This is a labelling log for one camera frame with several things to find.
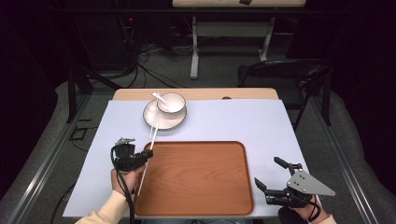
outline brown tray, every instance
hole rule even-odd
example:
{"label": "brown tray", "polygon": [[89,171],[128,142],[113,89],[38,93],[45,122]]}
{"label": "brown tray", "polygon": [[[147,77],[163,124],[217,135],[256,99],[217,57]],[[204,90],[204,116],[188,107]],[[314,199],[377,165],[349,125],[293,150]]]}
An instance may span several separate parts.
{"label": "brown tray", "polygon": [[156,142],[153,153],[140,194],[134,197],[138,216],[246,216],[252,212],[241,143]]}

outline person's hand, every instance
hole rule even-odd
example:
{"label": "person's hand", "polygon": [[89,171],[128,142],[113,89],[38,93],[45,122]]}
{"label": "person's hand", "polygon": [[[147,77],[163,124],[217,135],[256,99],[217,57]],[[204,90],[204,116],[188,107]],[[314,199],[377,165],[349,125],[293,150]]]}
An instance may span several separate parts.
{"label": "person's hand", "polygon": [[[311,223],[312,224],[318,224],[319,222],[323,221],[324,219],[328,218],[329,215],[326,213],[326,211],[323,209],[323,207],[320,205],[320,203],[318,203],[318,201],[315,201],[315,196],[312,196],[311,198],[311,203],[315,203],[320,207],[320,214],[317,218],[315,218],[315,220],[313,220]],[[291,210],[294,210],[297,212],[297,214],[303,219],[303,220],[308,220],[312,214],[312,216],[314,216],[318,209],[312,205],[312,204],[307,204],[306,207],[304,208],[291,208]]]}
{"label": "person's hand", "polygon": [[[130,191],[129,193],[132,193],[132,190],[137,188],[139,185],[139,175],[146,169],[146,165],[139,167],[138,169],[130,172],[121,172],[121,175],[123,179],[125,180],[126,186],[128,187],[128,190]],[[123,187],[120,186],[122,184],[121,180],[120,182],[117,180],[118,175],[117,171],[115,169],[111,170],[111,187],[113,190],[116,192],[122,194],[125,196],[124,191],[122,190]]]}

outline black chair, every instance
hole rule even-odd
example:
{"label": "black chair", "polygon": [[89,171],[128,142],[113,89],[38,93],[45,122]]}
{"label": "black chair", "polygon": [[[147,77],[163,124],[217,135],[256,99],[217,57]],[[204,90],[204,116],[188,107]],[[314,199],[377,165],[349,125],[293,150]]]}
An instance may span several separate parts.
{"label": "black chair", "polygon": [[238,68],[238,87],[274,88],[287,110],[300,110],[292,123],[297,130],[309,97],[323,87],[322,115],[329,121],[332,67],[321,59],[284,59],[244,64]]}

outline white plate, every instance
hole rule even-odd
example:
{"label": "white plate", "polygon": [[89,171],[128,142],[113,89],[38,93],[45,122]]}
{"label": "white plate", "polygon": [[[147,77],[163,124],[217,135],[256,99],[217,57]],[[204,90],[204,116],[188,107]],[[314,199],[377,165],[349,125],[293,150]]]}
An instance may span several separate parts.
{"label": "white plate", "polygon": [[159,121],[160,125],[158,126],[158,130],[161,131],[171,130],[173,128],[176,128],[176,126],[179,125],[184,120],[184,118],[186,118],[187,116],[186,106],[184,106],[182,111],[180,111],[180,116],[177,116],[174,119],[167,119],[161,113],[161,110],[157,108],[156,101],[157,100],[153,100],[150,103],[148,103],[145,107],[145,110],[143,111],[143,119],[148,124],[148,126],[150,127],[152,126],[153,128],[155,128],[157,121]]}

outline table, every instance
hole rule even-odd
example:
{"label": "table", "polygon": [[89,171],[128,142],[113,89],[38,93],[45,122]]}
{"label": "table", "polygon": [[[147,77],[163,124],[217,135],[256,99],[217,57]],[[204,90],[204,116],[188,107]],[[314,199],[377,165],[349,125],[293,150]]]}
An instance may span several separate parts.
{"label": "table", "polygon": [[[173,7],[303,7],[305,0],[254,0],[248,5],[239,0],[173,0]],[[262,49],[259,49],[261,61],[267,60],[266,54],[274,30],[275,18],[268,21],[198,21],[192,17],[192,61],[191,79],[198,78],[198,36],[257,36],[265,37]]]}
{"label": "table", "polygon": [[306,170],[286,109],[273,89],[224,88],[116,91],[93,139],[64,217],[86,216],[106,201],[111,192],[109,152],[120,137],[136,138],[136,148],[143,148],[150,141],[150,127],[143,121],[142,111],[153,99],[151,93],[154,91],[161,94],[178,92],[186,98],[188,108],[186,119],[174,130],[158,132],[156,141],[232,140],[244,144],[254,209],[243,217],[277,216],[279,207],[266,204],[264,194],[255,187],[254,177],[267,184],[269,189],[286,187],[290,174],[274,163],[274,156],[299,162]]}

